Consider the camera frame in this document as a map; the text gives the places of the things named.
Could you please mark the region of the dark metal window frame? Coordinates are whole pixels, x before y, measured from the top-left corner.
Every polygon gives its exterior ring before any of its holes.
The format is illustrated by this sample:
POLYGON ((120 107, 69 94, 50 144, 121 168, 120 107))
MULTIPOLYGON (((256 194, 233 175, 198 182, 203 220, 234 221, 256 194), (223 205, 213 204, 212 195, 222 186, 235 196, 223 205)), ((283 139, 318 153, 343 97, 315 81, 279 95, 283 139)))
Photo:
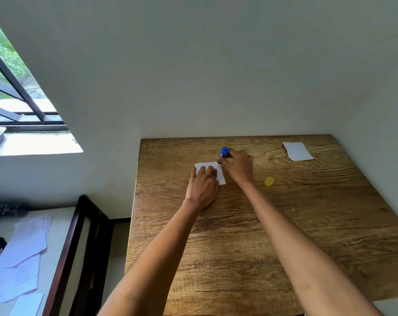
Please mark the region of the dark metal window frame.
POLYGON ((10 132, 69 130, 56 111, 42 111, 1 57, 0 73, 8 82, 8 85, 0 82, 0 92, 10 96, 18 107, 18 111, 10 111, 0 106, 0 126, 10 132))

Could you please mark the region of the person's right forearm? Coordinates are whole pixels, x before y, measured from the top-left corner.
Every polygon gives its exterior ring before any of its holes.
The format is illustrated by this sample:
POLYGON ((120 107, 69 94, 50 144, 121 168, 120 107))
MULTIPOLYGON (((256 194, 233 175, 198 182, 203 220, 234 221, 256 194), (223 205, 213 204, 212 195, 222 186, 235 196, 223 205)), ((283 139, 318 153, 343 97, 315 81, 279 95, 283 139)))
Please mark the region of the person's right forearm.
POLYGON ((346 273, 259 190, 238 181, 307 316, 384 316, 346 273))

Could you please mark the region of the person's right hand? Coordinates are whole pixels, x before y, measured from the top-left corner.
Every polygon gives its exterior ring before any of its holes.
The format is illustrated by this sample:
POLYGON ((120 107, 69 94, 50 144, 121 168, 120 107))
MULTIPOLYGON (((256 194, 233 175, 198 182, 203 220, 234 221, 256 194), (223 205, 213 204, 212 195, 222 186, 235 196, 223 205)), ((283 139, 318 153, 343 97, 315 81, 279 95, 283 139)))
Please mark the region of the person's right hand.
POLYGON ((253 156, 245 149, 240 150, 240 171, 228 171, 231 178, 241 187, 255 185, 253 174, 253 156))

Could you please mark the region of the person's left forearm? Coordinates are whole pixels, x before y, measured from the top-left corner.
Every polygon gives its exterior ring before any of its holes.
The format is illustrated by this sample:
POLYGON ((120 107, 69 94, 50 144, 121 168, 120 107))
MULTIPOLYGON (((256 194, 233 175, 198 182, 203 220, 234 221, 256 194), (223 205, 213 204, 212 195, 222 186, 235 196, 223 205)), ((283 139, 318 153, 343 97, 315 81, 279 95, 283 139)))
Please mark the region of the person's left forearm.
POLYGON ((112 291, 97 316, 163 316, 171 284, 202 205, 186 198, 112 291))

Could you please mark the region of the white paper piece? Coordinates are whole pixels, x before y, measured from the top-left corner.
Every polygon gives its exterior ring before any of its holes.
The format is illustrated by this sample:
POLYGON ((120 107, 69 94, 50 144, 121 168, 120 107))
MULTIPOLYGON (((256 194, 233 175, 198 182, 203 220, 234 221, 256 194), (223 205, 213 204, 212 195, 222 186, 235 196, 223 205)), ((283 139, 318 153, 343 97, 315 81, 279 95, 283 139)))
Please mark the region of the white paper piece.
POLYGON ((225 180, 223 170, 222 170, 222 165, 219 164, 217 161, 196 163, 194 166, 196 168, 196 175, 199 174, 199 170, 201 167, 205 167, 205 169, 207 170, 208 167, 212 166, 214 169, 217 170, 216 180, 218 180, 218 184, 219 185, 226 184, 226 180, 225 180))
POLYGON ((304 161, 314 159, 301 142, 282 142, 291 161, 304 161))

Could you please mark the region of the pile of white papers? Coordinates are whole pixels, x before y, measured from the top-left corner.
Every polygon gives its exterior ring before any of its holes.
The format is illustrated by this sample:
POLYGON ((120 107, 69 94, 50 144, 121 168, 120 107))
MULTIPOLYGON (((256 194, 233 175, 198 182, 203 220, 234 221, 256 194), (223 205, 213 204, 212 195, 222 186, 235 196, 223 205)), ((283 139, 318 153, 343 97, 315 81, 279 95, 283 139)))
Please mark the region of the pile of white papers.
POLYGON ((47 249, 51 223, 52 216, 44 214, 14 224, 0 254, 0 304, 37 290, 40 259, 47 249))

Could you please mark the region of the person's left hand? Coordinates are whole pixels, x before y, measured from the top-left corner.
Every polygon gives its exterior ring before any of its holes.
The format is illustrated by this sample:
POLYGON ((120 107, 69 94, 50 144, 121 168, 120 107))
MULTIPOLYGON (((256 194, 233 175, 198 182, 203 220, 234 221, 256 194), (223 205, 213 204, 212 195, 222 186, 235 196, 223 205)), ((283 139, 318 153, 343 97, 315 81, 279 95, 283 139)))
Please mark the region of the person's left hand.
POLYGON ((188 182, 185 201, 192 204, 197 210, 202 210, 210 205, 216 198, 219 184, 217 177, 217 170, 212 166, 201 167, 197 175, 197 183, 195 187, 190 187, 190 180, 188 182))

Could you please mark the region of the dark wooden bed frame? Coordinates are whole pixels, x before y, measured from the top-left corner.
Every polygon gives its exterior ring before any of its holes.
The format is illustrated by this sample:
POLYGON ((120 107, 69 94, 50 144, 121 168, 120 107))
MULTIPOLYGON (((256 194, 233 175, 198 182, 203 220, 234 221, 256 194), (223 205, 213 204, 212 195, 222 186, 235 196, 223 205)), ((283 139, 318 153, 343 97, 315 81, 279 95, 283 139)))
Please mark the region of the dark wooden bed frame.
POLYGON ((80 196, 45 300, 42 316, 96 316, 99 312, 114 224, 80 196))

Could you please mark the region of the wooden table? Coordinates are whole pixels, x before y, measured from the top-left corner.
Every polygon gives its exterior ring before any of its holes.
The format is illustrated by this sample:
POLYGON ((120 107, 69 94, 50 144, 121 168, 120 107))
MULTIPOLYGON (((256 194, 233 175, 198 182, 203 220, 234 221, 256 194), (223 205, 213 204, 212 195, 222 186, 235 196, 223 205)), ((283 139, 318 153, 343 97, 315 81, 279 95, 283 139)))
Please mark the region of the wooden table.
MULTIPOLYGON (((179 209, 194 164, 215 161, 223 146, 254 157, 260 191, 369 299, 398 297, 398 216, 330 134, 142 139, 126 269, 179 209), (291 161, 282 142, 303 143, 314 159, 291 161)), ((226 184, 193 225, 164 315, 304 313, 250 202, 223 173, 226 184)))

